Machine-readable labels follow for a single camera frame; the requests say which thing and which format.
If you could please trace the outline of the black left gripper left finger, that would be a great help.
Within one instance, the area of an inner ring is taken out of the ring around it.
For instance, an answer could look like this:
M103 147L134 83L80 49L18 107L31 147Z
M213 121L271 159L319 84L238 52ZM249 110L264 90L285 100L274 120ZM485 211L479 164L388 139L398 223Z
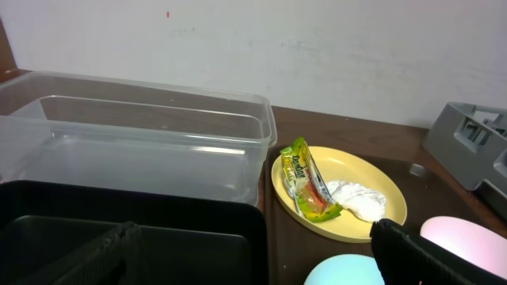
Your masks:
M125 222L15 282L16 285L142 283L142 233Z

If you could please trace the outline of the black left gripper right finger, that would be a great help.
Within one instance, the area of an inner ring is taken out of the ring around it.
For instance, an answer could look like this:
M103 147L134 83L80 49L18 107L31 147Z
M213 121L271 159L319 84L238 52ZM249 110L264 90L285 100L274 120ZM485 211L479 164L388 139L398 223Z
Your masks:
M372 253L386 284L506 285L488 272L398 223L383 218L370 230Z

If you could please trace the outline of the light blue bowl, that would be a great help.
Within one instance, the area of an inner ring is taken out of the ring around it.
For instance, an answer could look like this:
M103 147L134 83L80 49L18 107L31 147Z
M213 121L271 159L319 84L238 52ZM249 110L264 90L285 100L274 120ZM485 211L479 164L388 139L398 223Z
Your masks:
M332 256L315 266L304 285L384 285L373 257L357 254Z

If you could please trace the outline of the white tissue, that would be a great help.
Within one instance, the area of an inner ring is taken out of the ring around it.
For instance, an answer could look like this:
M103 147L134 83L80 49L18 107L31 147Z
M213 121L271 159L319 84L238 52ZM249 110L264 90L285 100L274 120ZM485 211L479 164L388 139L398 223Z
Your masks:
M365 222L377 222L387 212L387 197L362 184L332 180L326 184L335 202Z

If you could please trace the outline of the pink bowl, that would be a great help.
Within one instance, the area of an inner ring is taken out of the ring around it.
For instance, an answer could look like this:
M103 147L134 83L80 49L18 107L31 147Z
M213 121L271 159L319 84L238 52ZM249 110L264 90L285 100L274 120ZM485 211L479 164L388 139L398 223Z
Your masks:
M506 279L506 239L492 230L461 218L437 216L423 223L420 235Z

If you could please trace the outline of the yellow plate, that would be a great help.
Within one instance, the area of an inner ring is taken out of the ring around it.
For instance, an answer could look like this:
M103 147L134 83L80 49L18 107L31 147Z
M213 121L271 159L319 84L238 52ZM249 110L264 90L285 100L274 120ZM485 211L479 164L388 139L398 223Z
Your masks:
M326 183L344 180L362 184L383 193L387 197L385 217L400 225L407 219L405 198L394 181L371 163L353 154L324 146L311 146L310 152ZM367 243L372 227L370 222L358 219L351 211L343 210L341 215L330 221L312 223L296 213L295 203L284 187L282 158L276 159L270 170L271 182L282 208L301 226L336 241Z

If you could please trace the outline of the green yellow snack wrapper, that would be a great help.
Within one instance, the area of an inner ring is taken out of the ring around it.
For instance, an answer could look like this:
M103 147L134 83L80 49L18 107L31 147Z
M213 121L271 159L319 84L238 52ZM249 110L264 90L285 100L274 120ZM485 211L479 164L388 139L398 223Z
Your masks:
M298 137L280 155L284 185L294 200L296 213L313 223L339 217L342 206L331 196L306 140Z

